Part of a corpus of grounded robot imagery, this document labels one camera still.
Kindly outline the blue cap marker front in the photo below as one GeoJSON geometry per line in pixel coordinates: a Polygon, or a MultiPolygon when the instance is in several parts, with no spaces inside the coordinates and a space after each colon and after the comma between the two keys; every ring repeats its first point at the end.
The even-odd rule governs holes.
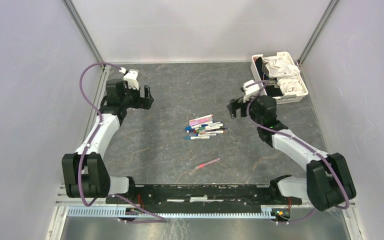
{"type": "Polygon", "coordinates": [[[208,140],[211,136],[185,136],[184,140],[208,140]]]}

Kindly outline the pink highlighter pen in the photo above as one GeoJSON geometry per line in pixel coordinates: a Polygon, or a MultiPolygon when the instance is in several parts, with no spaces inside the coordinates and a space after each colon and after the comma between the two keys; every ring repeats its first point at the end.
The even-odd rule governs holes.
{"type": "Polygon", "coordinates": [[[212,114],[205,115],[205,116],[198,117],[198,118],[190,120],[189,121],[189,126],[192,127],[192,126],[199,125],[199,124],[202,124],[202,123],[210,122],[212,120],[213,120],[213,115],[212,114]]]}

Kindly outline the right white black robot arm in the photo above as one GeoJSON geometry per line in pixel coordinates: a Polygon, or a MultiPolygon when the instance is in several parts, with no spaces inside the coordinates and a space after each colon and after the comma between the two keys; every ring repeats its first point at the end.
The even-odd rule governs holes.
{"type": "Polygon", "coordinates": [[[232,119],[237,117],[237,111],[241,117],[250,118],[264,143],[305,170],[304,178],[283,175],[271,180],[268,196],[273,203],[282,204],[293,197],[309,201],[319,211],[350,206],[357,191],[345,157],[319,150],[294,134],[278,120],[274,98],[261,95],[248,101],[242,97],[231,99],[227,109],[232,119]]]}

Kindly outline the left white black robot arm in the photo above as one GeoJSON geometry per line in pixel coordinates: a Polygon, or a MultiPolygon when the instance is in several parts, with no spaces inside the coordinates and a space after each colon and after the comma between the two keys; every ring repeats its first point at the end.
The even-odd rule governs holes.
{"type": "Polygon", "coordinates": [[[109,80],[105,90],[90,133],[77,150],[62,157],[64,186],[70,198],[105,198],[115,193],[125,204],[131,204],[137,198],[133,178],[110,176],[104,155],[127,110],[149,110],[154,98],[148,85],[144,85],[141,96],[139,88],[129,87],[128,81],[117,78],[109,80]]]}

